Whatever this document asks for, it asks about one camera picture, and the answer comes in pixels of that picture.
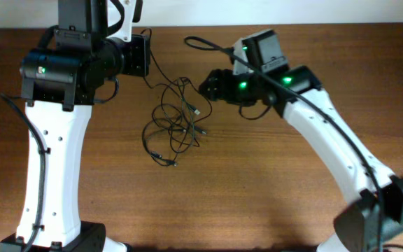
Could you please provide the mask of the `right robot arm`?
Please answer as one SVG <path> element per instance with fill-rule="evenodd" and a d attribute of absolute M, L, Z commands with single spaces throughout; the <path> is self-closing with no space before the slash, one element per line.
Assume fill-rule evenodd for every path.
<path fill-rule="evenodd" d="M 345 123 L 306 66 L 292 68 L 276 32 L 240 38 L 225 50 L 231 69 L 213 70 L 200 85 L 212 101 L 240 108 L 262 102 L 310 144 L 334 177 L 346 208 L 319 251 L 382 251 L 403 233 L 403 176 L 380 162 Z"/>

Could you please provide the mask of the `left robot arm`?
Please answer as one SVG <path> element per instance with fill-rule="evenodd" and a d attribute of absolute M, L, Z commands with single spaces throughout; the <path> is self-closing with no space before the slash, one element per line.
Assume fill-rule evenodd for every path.
<path fill-rule="evenodd" d="M 101 223 L 80 219 L 80 161 L 96 91 L 118 76 L 147 76 L 150 38 L 133 34 L 142 2 L 60 1 L 58 23 L 47 28 L 20 67 L 29 129 L 27 187 L 17 230 L 1 251 L 130 250 Z"/>

